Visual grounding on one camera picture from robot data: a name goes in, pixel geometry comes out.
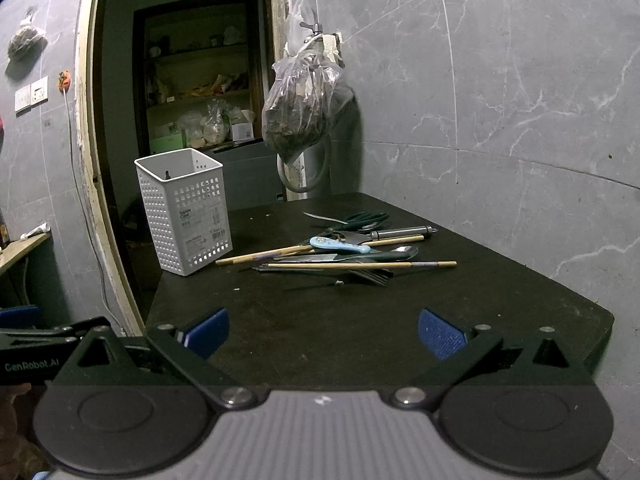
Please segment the orange plug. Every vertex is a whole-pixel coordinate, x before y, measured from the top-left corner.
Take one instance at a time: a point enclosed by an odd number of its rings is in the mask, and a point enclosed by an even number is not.
[[[66,92],[69,90],[70,86],[71,86],[71,76],[69,75],[69,70],[60,72],[58,74],[58,90],[60,90],[61,92]]]

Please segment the gray hose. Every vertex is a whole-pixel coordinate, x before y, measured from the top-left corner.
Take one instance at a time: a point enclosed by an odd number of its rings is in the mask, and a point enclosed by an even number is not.
[[[278,176],[280,180],[284,184],[289,191],[294,193],[308,193],[309,191],[313,191],[316,187],[318,187],[322,181],[326,178],[329,173],[329,162],[331,161],[331,143],[327,142],[326,139],[321,141],[324,144],[324,159],[322,160],[322,168],[320,168],[320,172],[316,175],[316,178],[311,182],[306,184],[305,187],[297,187],[290,183],[287,175],[284,173],[284,162],[278,155]]]

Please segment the light blue utensil handle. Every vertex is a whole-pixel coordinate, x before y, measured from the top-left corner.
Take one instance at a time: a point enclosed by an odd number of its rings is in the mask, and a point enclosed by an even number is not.
[[[312,247],[318,249],[331,249],[332,251],[349,251],[351,253],[367,254],[371,247],[368,245],[353,245],[339,242],[333,238],[325,238],[323,236],[314,236],[309,240]]]

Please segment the perforated basket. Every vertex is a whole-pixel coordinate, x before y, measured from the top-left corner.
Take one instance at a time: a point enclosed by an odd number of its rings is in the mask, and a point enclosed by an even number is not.
[[[192,148],[135,163],[160,267],[187,276],[231,250],[222,164]]]

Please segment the blue object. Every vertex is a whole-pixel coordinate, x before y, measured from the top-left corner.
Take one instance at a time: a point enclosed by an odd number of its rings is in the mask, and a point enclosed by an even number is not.
[[[464,332],[427,309],[418,317],[418,337],[438,361],[444,361],[466,346]]]
[[[350,253],[367,254],[371,251],[368,245],[353,245],[339,242],[333,238],[324,236],[314,236],[309,240],[309,244],[318,249],[331,249],[333,251],[349,251]]]
[[[35,305],[11,306],[0,309],[0,328],[28,328],[40,320],[40,309]]]
[[[178,341],[203,359],[211,357],[229,337],[229,314],[224,308],[177,333]]]

